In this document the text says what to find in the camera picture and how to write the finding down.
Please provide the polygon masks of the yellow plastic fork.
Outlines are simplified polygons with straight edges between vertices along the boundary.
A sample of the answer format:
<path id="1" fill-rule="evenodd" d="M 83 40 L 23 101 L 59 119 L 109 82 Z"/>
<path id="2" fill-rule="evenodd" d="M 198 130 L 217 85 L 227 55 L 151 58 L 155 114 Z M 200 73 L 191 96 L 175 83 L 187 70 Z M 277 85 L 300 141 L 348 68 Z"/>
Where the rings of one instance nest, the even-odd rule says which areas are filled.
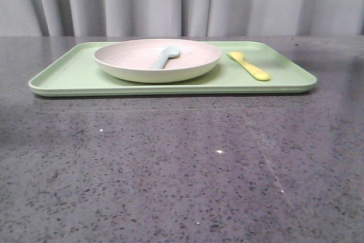
<path id="1" fill-rule="evenodd" d="M 245 56 L 242 52 L 228 52 L 227 56 L 232 60 L 236 61 L 254 79 L 258 81 L 269 81 L 271 79 L 269 73 L 246 61 Z"/>

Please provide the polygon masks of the beige round plate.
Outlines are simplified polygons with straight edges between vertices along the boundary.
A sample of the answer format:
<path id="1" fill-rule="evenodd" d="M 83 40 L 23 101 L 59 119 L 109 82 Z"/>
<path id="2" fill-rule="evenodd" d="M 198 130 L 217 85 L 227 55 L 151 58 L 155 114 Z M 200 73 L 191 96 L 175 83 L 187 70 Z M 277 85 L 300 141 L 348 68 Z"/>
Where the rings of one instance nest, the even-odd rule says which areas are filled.
<path id="1" fill-rule="evenodd" d="M 164 68 L 150 66 L 164 49 L 176 46 L 180 55 Z M 184 39 L 139 39 L 101 47 L 94 53 L 98 66 L 107 74 L 138 83 L 172 83 L 199 77 L 211 71 L 222 51 L 204 42 Z"/>

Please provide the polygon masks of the light blue plastic spoon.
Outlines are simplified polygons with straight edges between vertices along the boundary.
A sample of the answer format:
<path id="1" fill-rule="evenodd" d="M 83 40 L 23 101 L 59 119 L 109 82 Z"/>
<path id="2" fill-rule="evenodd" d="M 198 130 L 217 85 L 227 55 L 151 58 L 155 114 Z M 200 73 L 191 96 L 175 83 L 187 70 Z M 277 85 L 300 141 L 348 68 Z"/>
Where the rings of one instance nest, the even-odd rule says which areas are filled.
<path id="1" fill-rule="evenodd" d="M 165 48 L 159 58 L 157 59 L 157 61 L 155 61 L 150 67 L 149 69 L 163 69 L 166 62 L 169 59 L 178 57 L 180 55 L 180 50 L 177 46 L 169 46 L 167 48 Z"/>

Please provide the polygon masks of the light green rectangular tray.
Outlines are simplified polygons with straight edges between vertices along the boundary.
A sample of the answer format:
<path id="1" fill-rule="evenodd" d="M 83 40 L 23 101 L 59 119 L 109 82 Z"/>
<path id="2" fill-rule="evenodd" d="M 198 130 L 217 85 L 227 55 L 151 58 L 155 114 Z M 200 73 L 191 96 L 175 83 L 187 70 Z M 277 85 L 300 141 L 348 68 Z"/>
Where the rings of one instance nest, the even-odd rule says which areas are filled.
<path id="1" fill-rule="evenodd" d="M 103 72 L 93 54 L 107 42 L 87 42 L 74 46 L 28 85 L 41 96 L 139 96 L 177 94 L 302 93 L 311 90 L 317 79 L 266 44 L 232 41 L 211 42 L 222 57 L 210 72 L 187 81 L 145 84 L 120 80 Z M 249 75 L 227 52 L 240 51 L 245 59 L 270 74 L 269 81 Z"/>

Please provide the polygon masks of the grey pleated curtain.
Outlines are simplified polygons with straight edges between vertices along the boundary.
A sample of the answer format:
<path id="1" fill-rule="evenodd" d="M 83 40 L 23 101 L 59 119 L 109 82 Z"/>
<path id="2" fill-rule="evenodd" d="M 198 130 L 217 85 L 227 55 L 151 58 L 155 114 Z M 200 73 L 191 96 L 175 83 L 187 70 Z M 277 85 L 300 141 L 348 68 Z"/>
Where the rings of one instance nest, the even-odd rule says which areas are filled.
<path id="1" fill-rule="evenodd" d="M 362 33 L 363 0 L 1 0 L 2 36 Z"/>

